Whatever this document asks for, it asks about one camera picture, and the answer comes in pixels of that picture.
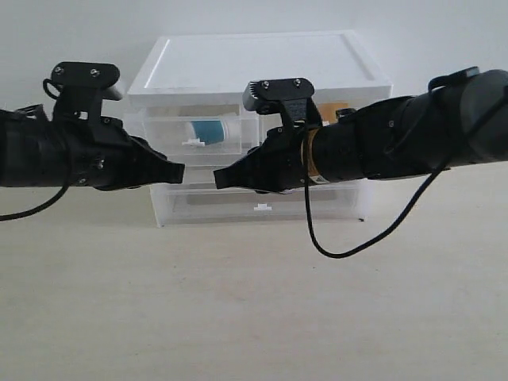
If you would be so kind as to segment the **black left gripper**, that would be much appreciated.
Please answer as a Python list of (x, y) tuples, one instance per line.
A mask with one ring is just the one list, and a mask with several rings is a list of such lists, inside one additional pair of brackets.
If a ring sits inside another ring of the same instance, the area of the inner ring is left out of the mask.
[(116, 118), (52, 119), (51, 185), (119, 191), (157, 183), (181, 184), (185, 165), (171, 162)]

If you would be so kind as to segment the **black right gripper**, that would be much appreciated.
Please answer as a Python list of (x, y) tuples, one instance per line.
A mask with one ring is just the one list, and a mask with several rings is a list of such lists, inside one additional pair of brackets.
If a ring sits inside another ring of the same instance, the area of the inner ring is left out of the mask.
[(285, 194), (304, 187), (301, 148), (305, 129), (296, 126), (289, 137), (282, 128), (267, 131), (264, 142), (227, 167), (214, 170), (217, 189), (243, 188), (259, 194)]

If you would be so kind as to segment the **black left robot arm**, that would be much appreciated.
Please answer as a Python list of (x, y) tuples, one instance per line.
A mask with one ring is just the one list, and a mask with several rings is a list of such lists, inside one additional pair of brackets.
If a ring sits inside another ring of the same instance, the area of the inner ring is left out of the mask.
[(42, 105), (1, 112), (1, 185), (134, 189), (180, 184), (184, 164), (174, 163), (112, 117), (48, 119)]

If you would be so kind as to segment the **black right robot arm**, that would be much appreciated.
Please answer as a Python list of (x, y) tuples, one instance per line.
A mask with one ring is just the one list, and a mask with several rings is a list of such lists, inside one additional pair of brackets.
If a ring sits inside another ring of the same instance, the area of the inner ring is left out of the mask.
[(305, 185), (429, 174), (507, 158), (507, 73), (471, 67), (435, 78), (418, 96), (342, 110), (325, 125), (303, 78), (248, 84), (244, 107), (278, 114), (282, 125), (264, 142), (214, 172), (219, 189), (283, 193)]

